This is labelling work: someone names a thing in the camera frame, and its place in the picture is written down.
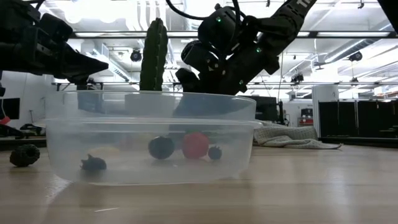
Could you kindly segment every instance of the blackberry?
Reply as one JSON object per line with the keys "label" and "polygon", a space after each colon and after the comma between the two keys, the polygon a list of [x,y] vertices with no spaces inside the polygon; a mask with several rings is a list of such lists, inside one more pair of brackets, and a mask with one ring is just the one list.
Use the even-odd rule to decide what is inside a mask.
{"label": "blackberry", "polygon": [[220,147],[213,146],[213,147],[209,148],[209,151],[207,154],[210,157],[210,159],[219,160],[219,159],[221,159],[221,156],[223,155],[223,151],[221,151]]}
{"label": "blackberry", "polygon": [[88,154],[88,159],[81,160],[82,165],[80,166],[81,169],[87,171],[97,171],[97,170],[105,170],[106,169],[106,162],[105,160],[97,157],[93,157],[92,155]]}
{"label": "blackberry", "polygon": [[148,145],[149,154],[155,159],[167,159],[174,152],[174,143],[170,138],[156,137]]}
{"label": "blackberry", "polygon": [[11,152],[10,162],[17,167],[27,167],[35,163],[39,158],[39,149],[32,144],[26,144]]}

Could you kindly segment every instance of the red ball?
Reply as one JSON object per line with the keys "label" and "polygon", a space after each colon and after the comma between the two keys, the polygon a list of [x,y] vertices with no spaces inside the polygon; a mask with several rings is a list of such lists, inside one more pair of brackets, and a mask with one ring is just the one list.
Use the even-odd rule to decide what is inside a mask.
{"label": "red ball", "polygon": [[187,159],[199,159],[207,155],[209,139],[203,133],[191,133],[184,136],[182,152]]}

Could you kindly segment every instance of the green cactus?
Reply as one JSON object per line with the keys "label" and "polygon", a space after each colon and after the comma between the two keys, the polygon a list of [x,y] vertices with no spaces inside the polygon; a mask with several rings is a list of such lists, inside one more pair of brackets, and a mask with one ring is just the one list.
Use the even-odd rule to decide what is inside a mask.
{"label": "green cactus", "polygon": [[152,21],[145,39],[141,63],[140,90],[162,91],[164,65],[167,55],[166,27],[159,18]]}

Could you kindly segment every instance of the table surface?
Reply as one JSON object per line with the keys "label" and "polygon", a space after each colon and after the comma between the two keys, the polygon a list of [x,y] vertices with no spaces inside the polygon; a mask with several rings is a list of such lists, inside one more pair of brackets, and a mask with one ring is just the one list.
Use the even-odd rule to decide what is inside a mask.
{"label": "table surface", "polygon": [[99,187],[0,152],[0,223],[398,223],[398,151],[255,148],[237,179]]}

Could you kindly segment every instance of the transparent bin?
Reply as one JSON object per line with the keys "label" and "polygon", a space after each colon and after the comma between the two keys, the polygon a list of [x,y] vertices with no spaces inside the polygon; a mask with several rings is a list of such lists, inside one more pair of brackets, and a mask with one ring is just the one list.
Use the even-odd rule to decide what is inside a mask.
{"label": "transparent bin", "polygon": [[[260,126],[255,112],[254,100],[238,96],[60,91],[46,99],[47,148],[55,173],[72,182],[209,182],[248,166],[253,131]],[[166,144],[150,146],[159,136]],[[149,150],[163,153],[166,147],[169,153],[171,146],[167,158],[156,159]],[[219,149],[221,157],[207,149],[203,155],[204,146]],[[196,149],[201,157],[187,156]]]}

